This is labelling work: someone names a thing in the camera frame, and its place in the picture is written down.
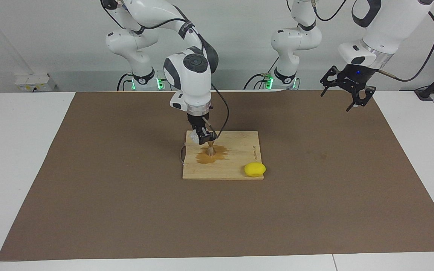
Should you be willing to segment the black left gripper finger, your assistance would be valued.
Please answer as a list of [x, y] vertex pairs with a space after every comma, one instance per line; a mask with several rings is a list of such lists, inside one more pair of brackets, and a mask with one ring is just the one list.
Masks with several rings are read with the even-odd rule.
[[[325, 93], [328, 91], [331, 87], [338, 87], [340, 84], [340, 74], [341, 72], [336, 66], [332, 66], [320, 79], [320, 83], [323, 86], [323, 91], [320, 94], [320, 97], [323, 97]], [[333, 80], [329, 80], [329, 77], [336, 77]]]
[[[361, 98], [360, 93], [364, 92], [365, 97]], [[351, 90], [351, 97], [353, 99], [352, 103], [348, 108], [346, 108], [346, 112], [349, 112], [352, 108], [358, 106], [366, 106], [367, 103], [371, 100], [372, 96], [376, 91], [376, 87], [366, 86], [363, 90]]]

